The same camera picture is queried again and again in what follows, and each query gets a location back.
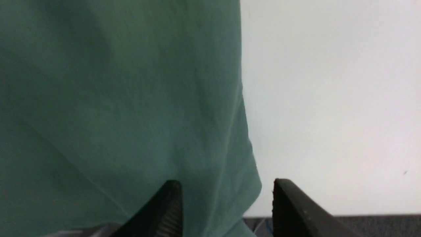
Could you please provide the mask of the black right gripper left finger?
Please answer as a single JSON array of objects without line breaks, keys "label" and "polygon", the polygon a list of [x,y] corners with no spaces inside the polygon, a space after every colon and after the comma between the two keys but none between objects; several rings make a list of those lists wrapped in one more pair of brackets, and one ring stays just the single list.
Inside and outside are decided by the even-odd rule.
[{"label": "black right gripper left finger", "polygon": [[179,181],[166,181],[147,204],[111,237],[182,237],[182,194]]}]

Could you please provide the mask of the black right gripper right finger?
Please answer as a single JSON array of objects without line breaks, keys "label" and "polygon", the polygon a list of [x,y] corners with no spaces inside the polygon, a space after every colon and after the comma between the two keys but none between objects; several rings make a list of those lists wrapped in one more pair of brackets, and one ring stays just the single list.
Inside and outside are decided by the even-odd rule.
[{"label": "black right gripper right finger", "polygon": [[274,181],[274,237],[359,237],[289,179]]}]

